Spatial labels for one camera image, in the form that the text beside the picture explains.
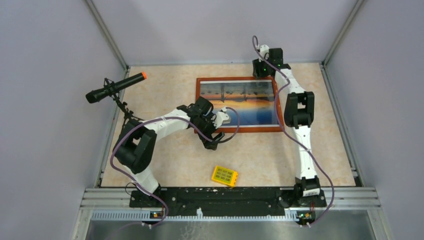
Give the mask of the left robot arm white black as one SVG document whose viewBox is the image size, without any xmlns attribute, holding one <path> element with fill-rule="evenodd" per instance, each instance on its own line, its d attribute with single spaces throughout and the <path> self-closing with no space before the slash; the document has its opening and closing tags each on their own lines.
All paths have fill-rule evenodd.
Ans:
<svg viewBox="0 0 424 240">
<path fill-rule="evenodd" d="M 154 177 L 150 164 L 156 143 L 181 130 L 193 128 L 207 150 L 216 150 L 224 133 L 213 134 L 231 117 L 227 108 L 213 112 L 213 104 L 199 97 L 195 103 L 180 105 L 173 111 L 151 120 L 130 118 L 122 127 L 111 158 L 125 167 L 126 173 L 142 191 L 141 200 L 149 207 L 160 202 L 159 182 Z"/>
</svg>

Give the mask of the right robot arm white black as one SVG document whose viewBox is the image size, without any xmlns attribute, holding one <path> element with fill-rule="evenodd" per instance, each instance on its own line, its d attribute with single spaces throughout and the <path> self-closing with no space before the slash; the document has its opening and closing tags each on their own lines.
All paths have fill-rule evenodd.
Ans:
<svg viewBox="0 0 424 240">
<path fill-rule="evenodd" d="M 275 95 L 286 96 L 284 126 L 290 130 L 289 138 L 295 142 L 298 151 L 293 200 L 299 206 L 307 206 L 321 192 L 314 158 L 311 156 L 315 95 L 298 83 L 290 65 L 284 63 L 282 48 L 270 48 L 264 44 L 255 46 L 254 49 L 258 59 L 252 61 L 253 76 L 257 79 L 272 77 L 278 87 Z"/>
</svg>

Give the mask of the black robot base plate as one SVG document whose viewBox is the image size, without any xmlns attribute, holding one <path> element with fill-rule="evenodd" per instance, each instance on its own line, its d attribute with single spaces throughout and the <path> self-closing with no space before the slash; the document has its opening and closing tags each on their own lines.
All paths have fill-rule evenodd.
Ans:
<svg viewBox="0 0 424 240">
<path fill-rule="evenodd" d="M 131 208 L 168 207 L 168 216 L 193 216 L 201 209 L 207 217 L 283 216 L 286 209 L 327 206 L 324 194 L 299 198 L 293 187 L 164 187 L 155 194 L 131 193 Z"/>
</svg>

